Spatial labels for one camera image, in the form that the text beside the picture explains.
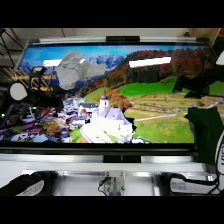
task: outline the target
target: village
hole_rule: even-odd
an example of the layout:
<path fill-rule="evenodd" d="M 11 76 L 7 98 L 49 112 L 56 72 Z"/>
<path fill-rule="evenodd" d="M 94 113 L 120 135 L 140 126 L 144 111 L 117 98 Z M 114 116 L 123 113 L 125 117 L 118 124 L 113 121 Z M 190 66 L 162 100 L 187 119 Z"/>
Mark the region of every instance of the village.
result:
<path fill-rule="evenodd" d="M 20 117 L 23 124 L 0 133 L 0 140 L 79 143 L 72 138 L 72 133 L 79 130 L 86 143 L 144 143 L 141 139 L 133 139 L 133 123 L 120 108 L 110 107 L 106 91 L 99 105 L 75 97 L 64 99 L 63 105 L 61 111 L 49 109 L 37 122 L 34 112 L 29 110 L 25 118 Z"/>

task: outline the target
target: blue sky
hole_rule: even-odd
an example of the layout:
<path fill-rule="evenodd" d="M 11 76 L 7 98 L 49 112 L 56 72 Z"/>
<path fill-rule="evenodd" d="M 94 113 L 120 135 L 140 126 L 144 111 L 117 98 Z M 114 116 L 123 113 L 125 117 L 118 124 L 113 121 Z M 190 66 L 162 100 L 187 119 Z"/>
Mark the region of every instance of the blue sky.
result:
<path fill-rule="evenodd" d="M 175 50 L 196 49 L 198 46 L 180 45 L 116 45 L 116 46 L 52 46 L 52 47 L 29 47 L 26 50 L 22 62 L 29 62 L 31 66 L 43 65 L 44 60 L 63 59 L 69 51 L 83 53 L 84 56 L 113 55 L 118 54 L 126 57 L 134 51 L 140 50 Z"/>

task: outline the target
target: dark green cloth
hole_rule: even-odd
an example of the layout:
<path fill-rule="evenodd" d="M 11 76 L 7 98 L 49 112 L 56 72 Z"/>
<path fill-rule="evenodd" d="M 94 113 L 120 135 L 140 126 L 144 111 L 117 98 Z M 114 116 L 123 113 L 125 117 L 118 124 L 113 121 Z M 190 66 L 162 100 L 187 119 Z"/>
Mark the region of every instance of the dark green cloth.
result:
<path fill-rule="evenodd" d="M 200 162 L 215 165 L 216 146 L 224 129 L 217 107 L 188 108 L 185 117 L 194 124 Z"/>

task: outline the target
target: landscape picture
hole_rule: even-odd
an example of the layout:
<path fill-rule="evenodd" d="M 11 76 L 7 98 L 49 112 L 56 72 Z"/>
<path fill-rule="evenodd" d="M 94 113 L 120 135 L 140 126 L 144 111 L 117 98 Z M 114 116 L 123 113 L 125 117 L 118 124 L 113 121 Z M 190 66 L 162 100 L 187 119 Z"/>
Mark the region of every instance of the landscape picture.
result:
<path fill-rule="evenodd" d="M 172 93 L 180 76 L 195 78 L 202 71 L 203 46 L 116 45 L 30 47 L 20 71 L 30 71 L 45 60 L 62 60 L 69 52 L 84 54 L 89 64 L 105 64 L 104 74 L 79 80 L 64 91 L 62 110 L 15 105 L 1 141 L 63 143 L 193 143 L 189 107 L 217 106 L 224 121 L 224 83 L 210 85 L 202 99 L 184 98 L 189 91 Z M 171 57 L 168 64 L 130 68 L 129 61 Z M 46 72 L 57 75 L 55 67 Z M 58 89 L 59 80 L 50 85 Z"/>

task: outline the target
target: snowy mountain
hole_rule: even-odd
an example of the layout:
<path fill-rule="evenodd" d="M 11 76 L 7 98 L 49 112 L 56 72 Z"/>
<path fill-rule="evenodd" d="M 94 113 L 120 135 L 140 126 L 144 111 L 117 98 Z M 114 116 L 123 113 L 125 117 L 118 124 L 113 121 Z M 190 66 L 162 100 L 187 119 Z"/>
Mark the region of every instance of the snowy mountain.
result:
<path fill-rule="evenodd" d="M 106 64 L 106 72 L 115 69 L 123 60 L 124 57 L 114 55 L 100 55 L 100 56 L 87 56 L 85 57 L 89 64 Z"/>

